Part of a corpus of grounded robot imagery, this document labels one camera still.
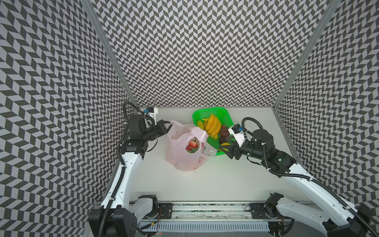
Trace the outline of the pink plastic bag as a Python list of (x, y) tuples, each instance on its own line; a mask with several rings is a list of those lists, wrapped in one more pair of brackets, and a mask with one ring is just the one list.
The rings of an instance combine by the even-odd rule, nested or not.
[[(171, 120), (172, 128), (168, 132), (166, 161), (181, 171), (191, 171), (202, 166), (209, 158), (216, 156), (217, 149), (207, 142), (208, 134), (193, 124), (184, 125)], [(186, 147), (190, 140), (196, 138), (199, 148), (195, 153), (188, 153)]]

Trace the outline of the yellow fake lemon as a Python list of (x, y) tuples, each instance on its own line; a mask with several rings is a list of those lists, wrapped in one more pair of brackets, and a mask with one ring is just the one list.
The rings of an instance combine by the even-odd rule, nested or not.
[(229, 151), (229, 148), (232, 147), (232, 145), (230, 143), (222, 143), (220, 146), (219, 146), (219, 150), (222, 151), (222, 152), (228, 152)]

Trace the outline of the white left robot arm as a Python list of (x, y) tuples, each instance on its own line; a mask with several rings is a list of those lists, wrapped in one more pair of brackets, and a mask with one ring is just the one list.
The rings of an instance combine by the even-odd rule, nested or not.
[(142, 195), (133, 204), (130, 194), (133, 180), (148, 143), (166, 135), (169, 121), (155, 121), (148, 115), (133, 115), (116, 149), (120, 161), (112, 185), (98, 208), (90, 211), (88, 222), (96, 237), (134, 237), (141, 229), (138, 224), (145, 217), (156, 219), (161, 211), (156, 195)]

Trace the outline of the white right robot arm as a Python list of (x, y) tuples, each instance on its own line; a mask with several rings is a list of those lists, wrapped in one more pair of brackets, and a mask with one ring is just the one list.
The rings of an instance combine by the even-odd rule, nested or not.
[(293, 157), (277, 150), (273, 136), (266, 130), (255, 130), (250, 140), (241, 127), (229, 128), (229, 134), (227, 142), (219, 147), (229, 158), (238, 160), (246, 156), (249, 160), (256, 159), (257, 164), (292, 184), (318, 206), (314, 209), (282, 194), (272, 193), (263, 205), (268, 218), (289, 217), (327, 237), (364, 237), (368, 233), (378, 236), (370, 226), (372, 210), (367, 205), (355, 205), (327, 188)]

